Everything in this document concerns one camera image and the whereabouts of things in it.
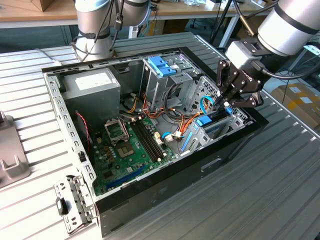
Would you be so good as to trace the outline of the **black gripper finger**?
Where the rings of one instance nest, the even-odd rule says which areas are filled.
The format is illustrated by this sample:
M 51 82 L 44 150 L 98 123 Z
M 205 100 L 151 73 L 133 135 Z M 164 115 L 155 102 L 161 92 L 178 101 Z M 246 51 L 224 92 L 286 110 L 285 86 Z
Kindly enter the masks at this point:
M 215 99 L 215 109 L 219 109 L 225 103 L 229 103 L 233 107 L 240 106 L 238 100 L 240 90 L 239 80 L 240 71 L 229 60 L 220 60 L 218 62 L 215 82 L 220 95 Z
M 238 95 L 239 107 L 235 108 L 255 108 L 264 103 L 260 95 L 260 90 L 254 93 L 242 93 L 240 90 Z M 228 102 L 224 103 L 223 107 L 233 107 Z

